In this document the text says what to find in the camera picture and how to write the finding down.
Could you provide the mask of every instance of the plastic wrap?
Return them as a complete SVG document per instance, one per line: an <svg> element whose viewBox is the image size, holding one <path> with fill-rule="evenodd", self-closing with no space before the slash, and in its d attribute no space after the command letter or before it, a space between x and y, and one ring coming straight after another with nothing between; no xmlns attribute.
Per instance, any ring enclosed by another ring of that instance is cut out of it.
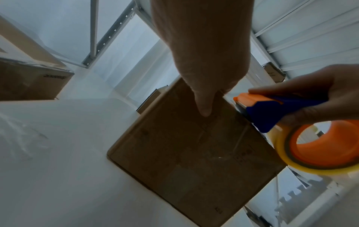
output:
<svg viewBox="0 0 359 227"><path fill-rule="evenodd" d="M4 164L29 160L50 146L44 134L0 113L0 148L0 164Z"/></svg>

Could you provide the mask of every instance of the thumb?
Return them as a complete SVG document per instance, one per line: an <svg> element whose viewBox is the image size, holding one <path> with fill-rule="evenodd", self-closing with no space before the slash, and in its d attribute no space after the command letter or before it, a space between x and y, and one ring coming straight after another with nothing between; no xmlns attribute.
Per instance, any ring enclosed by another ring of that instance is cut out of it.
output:
<svg viewBox="0 0 359 227"><path fill-rule="evenodd" d="M328 101L287 114L280 120L280 123L290 126L305 124L312 125L317 122L339 120L341 117L338 105Z"/></svg>
<svg viewBox="0 0 359 227"><path fill-rule="evenodd" d="M194 94L197 108L202 116L208 117L211 114L214 95L215 92L196 92Z"/></svg>

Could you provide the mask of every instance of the orange tape dispenser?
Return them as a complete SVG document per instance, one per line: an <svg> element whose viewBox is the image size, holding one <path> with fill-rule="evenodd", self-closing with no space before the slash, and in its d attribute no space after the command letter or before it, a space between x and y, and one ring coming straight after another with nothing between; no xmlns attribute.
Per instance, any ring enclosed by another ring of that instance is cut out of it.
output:
<svg viewBox="0 0 359 227"><path fill-rule="evenodd" d="M288 127L278 124L288 113L327 100L298 96L265 97L248 93L241 93L233 99L238 110L260 132L268 132L275 150L286 164L304 172L323 175L359 170L359 120L332 121L326 134L306 144L297 144L297 139L311 125Z"/></svg>

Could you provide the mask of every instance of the hand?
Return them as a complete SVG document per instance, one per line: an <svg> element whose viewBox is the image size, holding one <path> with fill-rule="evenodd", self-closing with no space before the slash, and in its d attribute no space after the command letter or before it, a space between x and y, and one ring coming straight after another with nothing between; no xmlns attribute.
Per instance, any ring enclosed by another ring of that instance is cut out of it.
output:
<svg viewBox="0 0 359 227"><path fill-rule="evenodd" d="M182 78L208 116L217 91L230 91L250 61L253 0L152 0L152 19Z"/></svg>
<svg viewBox="0 0 359 227"><path fill-rule="evenodd" d="M284 116L287 125L314 124L331 120L359 119L359 65L331 65L314 73L276 85L253 88L252 94L285 95L296 93L329 101Z"/></svg>

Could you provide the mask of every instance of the orange tape core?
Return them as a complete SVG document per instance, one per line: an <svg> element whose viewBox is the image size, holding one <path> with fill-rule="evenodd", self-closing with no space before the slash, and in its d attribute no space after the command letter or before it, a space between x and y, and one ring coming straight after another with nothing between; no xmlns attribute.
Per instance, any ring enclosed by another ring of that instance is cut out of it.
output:
<svg viewBox="0 0 359 227"><path fill-rule="evenodd" d="M316 166L338 166L359 159L359 121L332 121L329 131L319 139L306 144L297 144L299 135L310 125L300 127L290 138L292 155Z"/></svg>

